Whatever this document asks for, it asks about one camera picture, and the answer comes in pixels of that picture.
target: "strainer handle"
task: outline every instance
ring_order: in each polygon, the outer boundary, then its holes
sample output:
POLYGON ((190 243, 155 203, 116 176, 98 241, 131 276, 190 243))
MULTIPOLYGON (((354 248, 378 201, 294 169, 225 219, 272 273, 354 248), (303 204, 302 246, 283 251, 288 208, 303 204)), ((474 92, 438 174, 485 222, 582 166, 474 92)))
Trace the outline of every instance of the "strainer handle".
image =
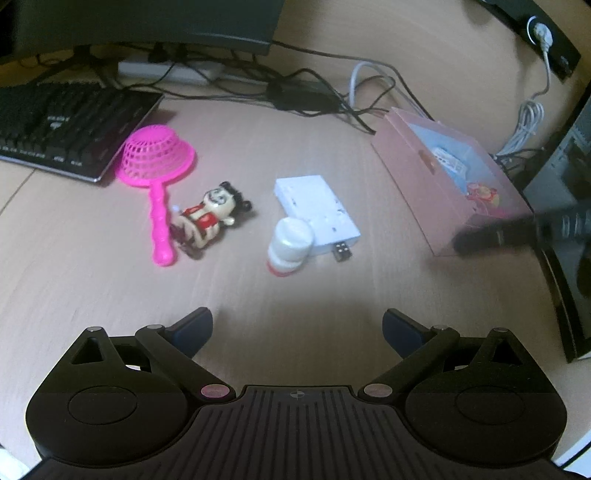
POLYGON ((168 210, 165 203, 166 192, 161 181, 153 181, 150 184, 150 218, 152 220, 152 242, 154 253, 152 260, 160 267, 167 267, 174 262, 174 250, 170 245, 168 230, 168 210))

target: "keyboard keys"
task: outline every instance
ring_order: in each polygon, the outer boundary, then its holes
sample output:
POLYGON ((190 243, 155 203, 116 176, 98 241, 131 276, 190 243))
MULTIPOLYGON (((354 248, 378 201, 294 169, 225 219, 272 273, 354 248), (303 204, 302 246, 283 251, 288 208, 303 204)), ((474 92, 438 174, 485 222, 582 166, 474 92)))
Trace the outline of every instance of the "keyboard keys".
POLYGON ((161 98, 97 83, 0 88, 0 153, 96 181, 161 98))

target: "screw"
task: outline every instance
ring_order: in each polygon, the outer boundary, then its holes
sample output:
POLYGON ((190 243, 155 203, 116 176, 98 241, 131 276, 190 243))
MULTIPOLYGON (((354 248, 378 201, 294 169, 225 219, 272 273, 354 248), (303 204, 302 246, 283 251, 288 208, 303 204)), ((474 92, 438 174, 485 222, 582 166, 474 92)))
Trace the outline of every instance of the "screw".
POLYGON ((210 383, 201 389, 201 395, 205 398, 223 398, 230 393, 230 389, 226 385, 220 383, 210 383))
POLYGON ((363 392, 373 398, 386 398, 392 395, 392 387, 383 383, 370 383, 363 392))

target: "monitor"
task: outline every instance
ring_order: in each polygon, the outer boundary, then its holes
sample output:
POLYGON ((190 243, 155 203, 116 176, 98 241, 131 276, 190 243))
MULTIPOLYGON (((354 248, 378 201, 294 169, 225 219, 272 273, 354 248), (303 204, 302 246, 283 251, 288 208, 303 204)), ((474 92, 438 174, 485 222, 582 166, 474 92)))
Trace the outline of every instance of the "monitor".
POLYGON ((12 3, 0 15, 4 13, 4 21, 12 23, 12 38, 4 39, 3 45, 16 59, 114 42, 201 44, 267 54, 284 0, 12 3))

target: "adapter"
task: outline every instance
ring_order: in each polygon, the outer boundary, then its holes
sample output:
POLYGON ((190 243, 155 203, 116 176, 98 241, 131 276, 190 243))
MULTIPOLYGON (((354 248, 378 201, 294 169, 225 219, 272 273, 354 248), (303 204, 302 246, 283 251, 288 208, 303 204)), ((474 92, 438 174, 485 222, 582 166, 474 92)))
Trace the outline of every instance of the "adapter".
POLYGON ((266 93, 277 110, 322 113, 339 113, 341 110, 340 100, 320 82, 272 80, 266 93))

